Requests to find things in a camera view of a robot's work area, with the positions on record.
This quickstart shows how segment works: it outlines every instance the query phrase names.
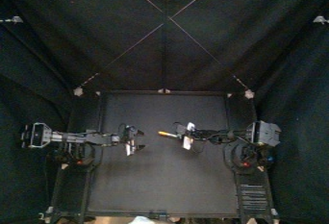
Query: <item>black curtain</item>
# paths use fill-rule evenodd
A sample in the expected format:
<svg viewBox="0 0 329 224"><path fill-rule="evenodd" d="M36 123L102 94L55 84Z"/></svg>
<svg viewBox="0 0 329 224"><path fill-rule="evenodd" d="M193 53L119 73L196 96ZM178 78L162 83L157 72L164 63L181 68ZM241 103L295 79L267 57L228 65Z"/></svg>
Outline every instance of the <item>black curtain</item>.
<svg viewBox="0 0 329 224"><path fill-rule="evenodd" d="M0 0L0 18L15 15L11 1ZM50 205L54 164L46 160L47 150L20 148L19 130L36 121L58 130L67 127L73 97L55 69L55 60L28 23L2 23L0 223L30 223Z"/></svg>
<svg viewBox="0 0 329 224"><path fill-rule="evenodd" d="M260 117L283 129L271 174L281 218L328 223L329 24L311 21L264 81Z"/></svg>

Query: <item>metal frame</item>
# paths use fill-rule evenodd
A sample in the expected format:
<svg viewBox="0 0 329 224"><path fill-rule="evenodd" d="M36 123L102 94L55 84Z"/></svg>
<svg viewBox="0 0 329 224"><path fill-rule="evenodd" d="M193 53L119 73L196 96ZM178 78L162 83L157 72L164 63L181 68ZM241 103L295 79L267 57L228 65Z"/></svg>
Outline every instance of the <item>metal frame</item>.
<svg viewBox="0 0 329 224"><path fill-rule="evenodd" d="M131 91L115 91L113 93L126 93L126 94L146 94L145 92L131 92ZM220 92L176 92L173 94L186 94L186 95L222 95L222 93ZM98 107L98 128L102 128L102 120L103 120L103 106L105 106L105 96L101 96L99 99L99 107ZM256 111L254 111L254 106L253 106L253 101L248 100L248 106L252 109L252 120L256 120ZM225 109L226 109L226 121L228 121L228 128L234 127L233 123L237 122L237 119L240 117L234 117L233 113L232 113L232 104L230 104L230 98L225 98ZM265 172L262 172L261 174L257 173L257 177L254 176L254 183L257 185L264 186L265 189L265 197L267 197L267 210L262 212L249 212L245 209L245 198L244 198L244 184L245 181L252 181L250 177L253 177L253 175L244 175L240 173L234 173L234 178L236 178L236 185L237 185L237 195L238 195L238 205L240 208L237 209L237 214L185 214L185 213L166 213L166 212L90 212L87 210L87 201L89 201L89 196L90 196L90 185L91 185L91 180L93 180L93 173L94 173L94 169L97 167L98 163L95 165L91 165L86 170L85 170L85 187L83 187L83 193L82 193L82 207L81 207L81 211L79 212L65 212L65 211L59 211L57 209L57 204L58 204L58 197L61 194L61 188L63 185L63 180L65 180L65 174L66 174L66 170L59 169L58 171L58 178L57 178L57 184L55 184L55 191L54 191L54 195L53 195L53 200L51 200L51 205L54 206L54 213L53 213L53 218L51 218L51 223L57 223L57 221L59 220L59 218L62 216L73 216L77 217L79 220L79 223L83 224L83 219L86 216L147 216L150 218L156 218L156 219L166 219L169 216L174 216L174 217L189 217L189 218L241 218L241 221L244 224L248 223L250 218L261 218L265 219L269 223L273 223L275 220L275 216L273 216L273 197L272 197L272 191L271 191L271 183L269 183L269 177L268 177L268 171L265 170Z"/></svg>

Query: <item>black fabric enclosure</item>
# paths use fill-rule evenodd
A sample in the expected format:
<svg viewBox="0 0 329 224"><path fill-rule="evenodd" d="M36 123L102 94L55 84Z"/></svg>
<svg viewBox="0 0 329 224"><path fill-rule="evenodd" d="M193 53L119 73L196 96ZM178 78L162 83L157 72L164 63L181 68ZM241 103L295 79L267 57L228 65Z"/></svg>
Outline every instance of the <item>black fabric enclosure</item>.
<svg viewBox="0 0 329 224"><path fill-rule="evenodd" d="M49 151L19 148L22 125L67 131L98 91L249 89L258 119L283 129L271 169L281 221L328 223L329 23L313 23L319 15L329 18L329 0L0 0L0 223L35 223L54 188ZM23 23L6 22L14 16Z"/></svg>

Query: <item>yellow object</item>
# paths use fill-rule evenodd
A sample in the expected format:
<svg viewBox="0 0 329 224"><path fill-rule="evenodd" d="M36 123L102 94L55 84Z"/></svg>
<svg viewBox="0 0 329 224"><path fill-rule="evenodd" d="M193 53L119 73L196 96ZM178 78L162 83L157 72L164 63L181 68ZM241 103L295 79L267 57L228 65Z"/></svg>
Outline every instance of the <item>yellow object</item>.
<svg viewBox="0 0 329 224"><path fill-rule="evenodd" d="M170 133L166 133L166 132L158 132L158 134L161 134L162 136L168 136L168 137L178 137L177 135L173 135Z"/></svg>

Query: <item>tent ceiling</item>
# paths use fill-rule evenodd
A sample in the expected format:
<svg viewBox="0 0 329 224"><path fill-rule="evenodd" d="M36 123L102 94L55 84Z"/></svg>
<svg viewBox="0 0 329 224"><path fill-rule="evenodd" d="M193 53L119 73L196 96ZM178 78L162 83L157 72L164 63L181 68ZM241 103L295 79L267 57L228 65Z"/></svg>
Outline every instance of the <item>tent ceiling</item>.
<svg viewBox="0 0 329 224"><path fill-rule="evenodd" d="M12 1L73 87L241 91L325 0Z"/></svg>

